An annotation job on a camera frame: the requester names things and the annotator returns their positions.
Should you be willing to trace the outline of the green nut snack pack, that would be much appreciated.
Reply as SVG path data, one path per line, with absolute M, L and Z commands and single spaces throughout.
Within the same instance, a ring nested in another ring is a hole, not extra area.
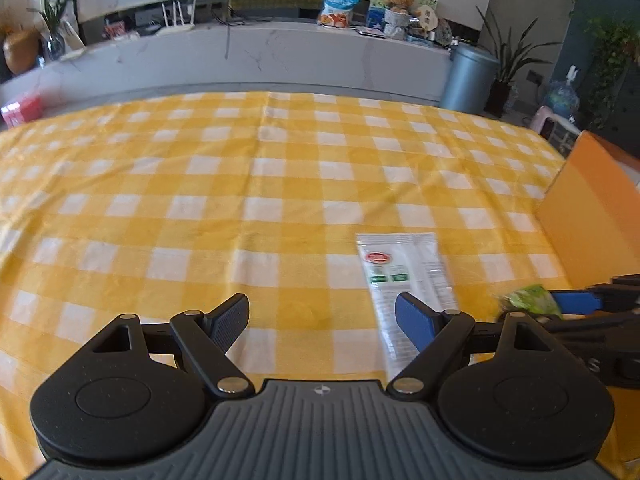
M 562 318 L 560 307 L 551 292 L 539 284 L 508 292 L 499 297 L 498 304 L 499 320 L 508 313 L 520 311 L 528 313 L 533 318 Z

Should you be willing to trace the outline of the white sachet pack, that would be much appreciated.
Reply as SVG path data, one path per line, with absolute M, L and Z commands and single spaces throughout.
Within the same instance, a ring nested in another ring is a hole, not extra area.
M 360 233 L 356 245 L 384 346 L 386 376 L 392 378 L 418 354 L 397 324 L 397 296 L 408 292 L 436 312 L 459 306 L 433 232 Z

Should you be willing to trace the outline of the orange cardboard box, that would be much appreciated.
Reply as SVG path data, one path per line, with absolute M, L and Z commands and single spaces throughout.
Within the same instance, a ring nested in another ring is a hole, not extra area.
M 536 217 L 570 284 L 639 272 L 639 159 L 584 131 Z

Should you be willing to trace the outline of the pink space heater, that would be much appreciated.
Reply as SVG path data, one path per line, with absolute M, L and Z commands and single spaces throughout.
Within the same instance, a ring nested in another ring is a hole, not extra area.
M 582 130 L 578 129 L 569 119 L 558 114 L 548 106 L 541 106 L 529 123 L 529 129 L 538 133 L 552 148 L 563 157 L 567 157 L 575 146 Z

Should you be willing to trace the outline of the yellow checkered tablecloth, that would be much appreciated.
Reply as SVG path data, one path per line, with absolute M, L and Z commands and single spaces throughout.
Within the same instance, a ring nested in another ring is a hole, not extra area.
M 460 307 L 568 281 L 534 212 L 562 158 L 532 132 L 322 94 L 192 93 L 1 136 L 1 474 L 40 464 L 32 394 L 122 312 L 235 292 L 251 378 L 384 378 L 360 233 L 432 232 Z

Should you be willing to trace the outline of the blue water jug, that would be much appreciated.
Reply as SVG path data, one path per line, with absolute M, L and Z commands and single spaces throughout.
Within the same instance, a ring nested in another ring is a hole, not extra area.
M 578 75 L 578 68 L 571 65 L 563 80 L 552 81 L 544 96 L 543 106 L 552 110 L 555 115 L 570 122 L 575 121 L 579 108 L 579 96 L 574 89 L 574 81 Z

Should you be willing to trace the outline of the trailing green ivy plant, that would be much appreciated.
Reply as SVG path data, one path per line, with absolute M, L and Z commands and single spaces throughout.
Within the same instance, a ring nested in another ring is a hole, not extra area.
M 589 130 L 600 129 L 610 116 L 615 89 L 631 64 L 639 64 L 639 24 L 616 18 L 590 18 L 591 62 L 582 83 L 580 106 Z

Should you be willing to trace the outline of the blue grey trash bin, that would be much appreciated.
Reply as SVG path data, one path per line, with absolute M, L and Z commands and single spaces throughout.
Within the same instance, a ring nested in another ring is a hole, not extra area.
M 451 70 L 439 107 L 478 115 L 486 105 L 498 73 L 495 55 L 468 44 L 457 44 L 450 53 Z

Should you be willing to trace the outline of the tall leafy potted plant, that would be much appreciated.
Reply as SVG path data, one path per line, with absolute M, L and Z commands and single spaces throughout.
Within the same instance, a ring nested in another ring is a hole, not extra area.
M 514 38 L 513 29 L 509 28 L 505 35 L 491 8 L 485 12 L 476 8 L 480 14 L 484 29 L 490 39 L 490 52 L 498 61 L 498 70 L 489 90 L 489 96 L 484 111 L 492 116 L 501 118 L 506 107 L 506 102 L 511 95 L 516 74 L 525 66 L 548 65 L 550 61 L 536 57 L 540 49 L 558 46 L 559 41 L 530 42 L 527 40 L 530 32 L 537 25 L 539 18 L 534 18 L 521 32 L 518 38 Z

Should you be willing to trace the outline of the white marble tv console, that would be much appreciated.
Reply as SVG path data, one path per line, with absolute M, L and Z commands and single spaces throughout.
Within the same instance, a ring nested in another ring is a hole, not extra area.
M 437 103 L 447 51 L 310 23 L 203 25 L 107 41 L 17 76 L 2 102 L 28 92 L 48 107 L 159 94 L 267 90 Z

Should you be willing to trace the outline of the pink tissue box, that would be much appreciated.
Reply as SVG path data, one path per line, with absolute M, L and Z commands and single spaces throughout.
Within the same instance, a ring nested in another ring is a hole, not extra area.
M 43 105 L 39 93 L 25 93 L 1 107 L 1 116 L 8 128 L 34 122 L 42 115 Z

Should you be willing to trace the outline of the round paper fan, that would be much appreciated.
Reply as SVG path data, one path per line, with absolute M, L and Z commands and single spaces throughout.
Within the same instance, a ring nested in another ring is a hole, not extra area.
M 434 32 L 438 26 L 438 16 L 435 10 L 431 6 L 424 4 L 416 8 L 414 16 L 418 19 L 420 35 L 425 39 L 430 38 L 431 33 Z

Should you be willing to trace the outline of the brown teddy bear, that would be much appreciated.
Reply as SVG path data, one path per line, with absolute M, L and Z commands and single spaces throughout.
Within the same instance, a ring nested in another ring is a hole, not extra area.
M 414 0 L 386 0 L 383 32 L 387 38 L 406 39 L 413 3 Z

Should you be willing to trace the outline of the brown ceramic vase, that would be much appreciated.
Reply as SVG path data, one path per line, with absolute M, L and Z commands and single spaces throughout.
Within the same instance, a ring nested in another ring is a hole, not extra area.
M 35 28 L 12 32 L 3 41 L 6 66 L 13 75 L 21 75 L 31 70 L 40 47 L 40 33 Z

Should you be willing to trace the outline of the white wifi router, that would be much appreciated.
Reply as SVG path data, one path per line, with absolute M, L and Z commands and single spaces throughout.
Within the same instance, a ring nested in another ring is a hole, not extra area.
M 162 3 L 160 8 L 164 24 L 157 31 L 157 36 L 188 32 L 194 29 L 196 0 L 188 0 L 186 3 L 174 0 L 171 4 Z

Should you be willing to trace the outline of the green picture board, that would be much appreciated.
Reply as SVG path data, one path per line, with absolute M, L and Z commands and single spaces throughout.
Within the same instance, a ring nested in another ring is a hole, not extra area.
M 370 0 L 371 10 L 395 9 L 396 11 L 405 10 L 413 16 L 421 14 L 420 8 L 429 6 L 436 10 L 438 6 L 437 0 Z

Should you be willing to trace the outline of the blue white snack bag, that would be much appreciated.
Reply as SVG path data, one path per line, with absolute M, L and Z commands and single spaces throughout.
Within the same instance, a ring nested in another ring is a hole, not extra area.
M 323 0 L 318 24 L 332 28 L 349 28 L 352 11 L 359 0 Z

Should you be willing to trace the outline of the glass vase with plant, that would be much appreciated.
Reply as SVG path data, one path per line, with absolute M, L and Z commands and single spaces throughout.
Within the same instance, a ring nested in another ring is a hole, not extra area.
M 41 0 L 39 8 L 28 8 L 29 12 L 42 18 L 46 32 L 44 47 L 48 59 L 58 61 L 66 53 L 66 41 L 63 36 L 67 10 L 75 11 L 76 0 Z

